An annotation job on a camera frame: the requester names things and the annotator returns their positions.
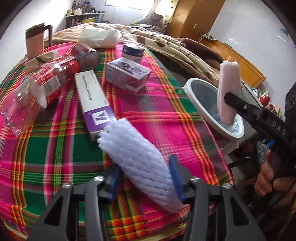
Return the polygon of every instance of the mug handle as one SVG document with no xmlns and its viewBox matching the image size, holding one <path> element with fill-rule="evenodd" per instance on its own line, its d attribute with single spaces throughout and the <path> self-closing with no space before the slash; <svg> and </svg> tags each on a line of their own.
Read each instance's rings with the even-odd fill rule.
<svg viewBox="0 0 296 241">
<path fill-rule="evenodd" d="M 48 39 L 49 39 L 48 43 L 49 43 L 49 47 L 51 47 L 52 46 L 52 25 L 47 25 L 43 29 L 44 31 L 48 30 Z"/>
</svg>

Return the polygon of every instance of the human hand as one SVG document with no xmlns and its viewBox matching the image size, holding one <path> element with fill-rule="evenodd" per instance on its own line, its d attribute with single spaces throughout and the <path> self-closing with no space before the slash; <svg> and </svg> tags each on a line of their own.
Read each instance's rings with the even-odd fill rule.
<svg viewBox="0 0 296 241">
<path fill-rule="evenodd" d="M 255 192 L 259 196 L 265 196 L 266 193 L 270 193 L 272 188 L 279 192 L 286 192 L 294 182 L 293 177 L 282 177 L 274 180 L 273 184 L 271 181 L 274 178 L 274 171 L 270 164 L 271 151 L 266 153 L 266 162 L 261 167 L 261 172 L 257 176 L 257 181 L 254 186 Z M 288 192 L 288 194 L 279 202 L 279 206 L 287 205 L 293 198 L 295 186 Z"/>
</svg>

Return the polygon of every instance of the window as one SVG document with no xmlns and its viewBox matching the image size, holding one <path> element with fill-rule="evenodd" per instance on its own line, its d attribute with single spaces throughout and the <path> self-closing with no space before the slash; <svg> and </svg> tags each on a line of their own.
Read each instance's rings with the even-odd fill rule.
<svg viewBox="0 0 296 241">
<path fill-rule="evenodd" d="M 140 10 L 149 10 L 153 0 L 106 0 L 105 6 L 130 7 Z"/>
</svg>

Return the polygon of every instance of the white tissue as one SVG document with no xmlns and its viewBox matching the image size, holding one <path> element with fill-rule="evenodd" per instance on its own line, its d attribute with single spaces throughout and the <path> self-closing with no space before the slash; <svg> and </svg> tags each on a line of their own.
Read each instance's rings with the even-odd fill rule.
<svg viewBox="0 0 296 241">
<path fill-rule="evenodd" d="M 127 119 L 107 125 L 99 136 L 100 149 L 139 190 L 169 212 L 176 213 L 183 207 L 163 156 Z"/>
<path fill-rule="evenodd" d="M 79 43 L 92 48 L 115 48 L 120 38 L 121 33 L 116 29 L 84 29 Z"/>
</svg>

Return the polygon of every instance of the crumpled plastic bottle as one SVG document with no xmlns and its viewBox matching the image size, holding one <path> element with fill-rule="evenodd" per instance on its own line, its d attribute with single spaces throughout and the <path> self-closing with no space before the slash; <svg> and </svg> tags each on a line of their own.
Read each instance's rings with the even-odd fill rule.
<svg viewBox="0 0 296 241">
<path fill-rule="evenodd" d="M 41 108 L 59 98 L 69 78 L 80 70 L 76 61 L 60 66 L 46 64 L 12 90 L 0 105 L 0 114 L 15 136 L 23 134 L 33 123 Z"/>
</svg>

